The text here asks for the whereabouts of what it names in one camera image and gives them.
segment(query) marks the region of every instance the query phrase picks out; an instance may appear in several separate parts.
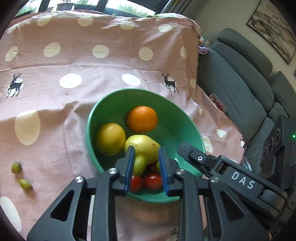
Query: bowl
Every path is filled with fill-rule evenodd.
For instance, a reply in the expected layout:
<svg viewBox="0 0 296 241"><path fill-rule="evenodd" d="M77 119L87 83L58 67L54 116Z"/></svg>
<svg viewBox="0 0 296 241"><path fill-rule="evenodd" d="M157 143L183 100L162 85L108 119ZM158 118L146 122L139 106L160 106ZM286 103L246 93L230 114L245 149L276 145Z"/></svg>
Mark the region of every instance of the bowl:
<svg viewBox="0 0 296 241"><path fill-rule="evenodd" d="M136 133L130 131L126 125L126 116L131 109L141 105L153 108L158 115L156 128L145 133L145 135L164 146L168 156L177 160L180 168L200 177L201 172L177 153L177 146L182 142L188 142L205 152L202 138L195 124L173 102L161 95L142 89L122 89L112 92L99 101L91 110L86 127L86 141L90 158L97 170L102 173L114 167L115 162L125 155L124 151L121 151L115 156L106 157L98 152L95 137L99 128L106 123L117 123L125 130L126 138L135 135ZM179 199L179 197L166 196L162 189L150 191L142 188L135 193L129 192L128 195L137 200L150 203L168 203Z"/></svg>

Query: landscape painting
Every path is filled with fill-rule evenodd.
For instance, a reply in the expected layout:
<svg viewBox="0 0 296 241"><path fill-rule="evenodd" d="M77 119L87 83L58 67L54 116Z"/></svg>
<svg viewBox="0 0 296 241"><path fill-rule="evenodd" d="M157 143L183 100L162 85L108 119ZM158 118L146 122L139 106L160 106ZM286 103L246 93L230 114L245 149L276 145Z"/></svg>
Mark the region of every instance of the landscape painting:
<svg viewBox="0 0 296 241"><path fill-rule="evenodd" d="M287 64L291 62L296 49L296 36L276 6L262 0L247 25L265 38Z"/></svg>

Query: sofa cushion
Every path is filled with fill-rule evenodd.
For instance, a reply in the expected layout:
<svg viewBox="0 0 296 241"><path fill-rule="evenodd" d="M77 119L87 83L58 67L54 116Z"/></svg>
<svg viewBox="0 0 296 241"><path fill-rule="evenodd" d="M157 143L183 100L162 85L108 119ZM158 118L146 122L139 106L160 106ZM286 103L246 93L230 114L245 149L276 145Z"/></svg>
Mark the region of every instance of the sofa cushion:
<svg viewBox="0 0 296 241"><path fill-rule="evenodd" d="M282 105L289 118L296 120L296 93L281 71L271 77L270 86L274 92L275 101Z"/></svg>
<svg viewBox="0 0 296 241"><path fill-rule="evenodd" d="M275 123L279 115L288 117L287 113L285 112L285 109L281 106L281 104L275 102L271 110L267 112L267 117Z"/></svg>
<svg viewBox="0 0 296 241"><path fill-rule="evenodd" d="M270 110L274 104L274 94L262 74L244 56L227 44L216 42L211 48L228 61L264 109Z"/></svg>
<svg viewBox="0 0 296 241"><path fill-rule="evenodd" d="M266 117L260 102L237 72L216 51L198 58L197 84L209 96L215 93L223 102L227 116L248 143Z"/></svg>
<svg viewBox="0 0 296 241"><path fill-rule="evenodd" d="M272 71L271 61L249 40L231 28L219 33L217 40L241 53L267 79Z"/></svg>
<svg viewBox="0 0 296 241"><path fill-rule="evenodd" d="M273 127L273 121L266 117L257 133L246 145L247 148L244 154L250 162L252 171L258 175L260 175L261 171L260 162L263 155L263 145Z"/></svg>

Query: wall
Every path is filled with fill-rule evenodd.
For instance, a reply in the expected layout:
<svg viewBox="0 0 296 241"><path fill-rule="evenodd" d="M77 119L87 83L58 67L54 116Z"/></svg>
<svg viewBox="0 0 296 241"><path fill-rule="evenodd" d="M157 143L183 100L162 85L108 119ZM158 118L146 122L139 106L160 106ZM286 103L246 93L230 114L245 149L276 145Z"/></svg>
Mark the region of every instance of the wall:
<svg viewBox="0 0 296 241"><path fill-rule="evenodd" d="M273 73L282 71L296 91L296 53L287 65L277 51L259 34L247 26L249 18L260 0L207 0L197 14L195 21L202 30L202 36L213 40L225 28L232 28L251 41L273 65Z"/></svg>

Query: screw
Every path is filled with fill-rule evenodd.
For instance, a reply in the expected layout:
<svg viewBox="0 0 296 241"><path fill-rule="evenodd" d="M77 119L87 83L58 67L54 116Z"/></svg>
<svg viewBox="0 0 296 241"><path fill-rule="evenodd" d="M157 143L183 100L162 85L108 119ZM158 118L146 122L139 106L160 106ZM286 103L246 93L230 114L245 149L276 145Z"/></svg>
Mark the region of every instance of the screw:
<svg viewBox="0 0 296 241"><path fill-rule="evenodd" d="M211 183L218 183L220 180L218 177L211 177L210 181L211 181Z"/></svg>
<svg viewBox="0 0 296 241"><path fill-rule="evenodd" d="M185 170L182 169L182 168L180 168L180 169L177 169L177 170L176 170L176 173L182 175L182 174L185 173Z"/></svg>
<svg viewBox="0 0 296 241"><path fill-rule="evenodd" d="M75 177L74 181L77 183L81 183L84 180L82 176Z"/></svg>
<svg viewBox="0 0 296 241"><path fill-rule="evenodd" d="M110 174L116 174L116 173L118 172L118 170L117 170L116 168L110 168L110 169L108 170L108 172L109 172Z"/></svg>

